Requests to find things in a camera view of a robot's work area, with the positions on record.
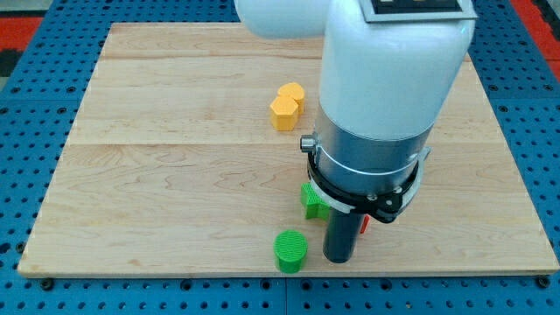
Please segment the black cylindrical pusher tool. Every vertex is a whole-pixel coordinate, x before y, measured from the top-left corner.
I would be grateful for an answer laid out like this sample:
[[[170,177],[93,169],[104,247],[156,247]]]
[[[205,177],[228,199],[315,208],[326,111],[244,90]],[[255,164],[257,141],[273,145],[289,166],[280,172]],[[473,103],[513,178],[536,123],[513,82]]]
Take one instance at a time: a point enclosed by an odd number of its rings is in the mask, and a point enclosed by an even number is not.
[[[352,257],[363,220],[363,213],[343,213],[330,209],[323,242],[326,259],[332,263],[345,263]]]

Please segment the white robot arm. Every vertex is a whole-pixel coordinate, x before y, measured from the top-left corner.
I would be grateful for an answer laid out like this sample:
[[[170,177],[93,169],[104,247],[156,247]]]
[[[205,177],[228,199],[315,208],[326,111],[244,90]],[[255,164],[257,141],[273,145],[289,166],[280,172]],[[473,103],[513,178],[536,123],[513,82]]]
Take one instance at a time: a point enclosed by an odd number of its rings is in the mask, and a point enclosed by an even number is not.
[[[344,263],[362,222],[390,223],[417,194],[426,140],[471,44],[473,3],[235,0],[266,39],[324,40],[314,130],[300,148],[330,207],[323,252]]]

